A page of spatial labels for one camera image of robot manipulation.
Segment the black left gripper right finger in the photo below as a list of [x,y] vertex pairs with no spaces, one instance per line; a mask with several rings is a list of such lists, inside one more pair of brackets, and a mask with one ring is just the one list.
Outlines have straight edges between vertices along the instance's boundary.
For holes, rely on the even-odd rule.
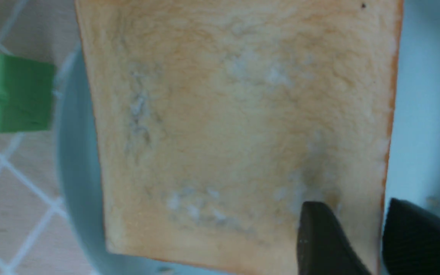
[[382,236],[382,259],[390,275],[440,275],[440,217],[392,198]]

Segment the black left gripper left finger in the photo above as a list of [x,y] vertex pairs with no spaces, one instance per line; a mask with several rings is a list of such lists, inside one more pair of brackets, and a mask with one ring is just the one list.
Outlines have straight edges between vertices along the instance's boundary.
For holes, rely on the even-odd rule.
[[328,205],[306,201],[300,214],[299,275],[369,275]]

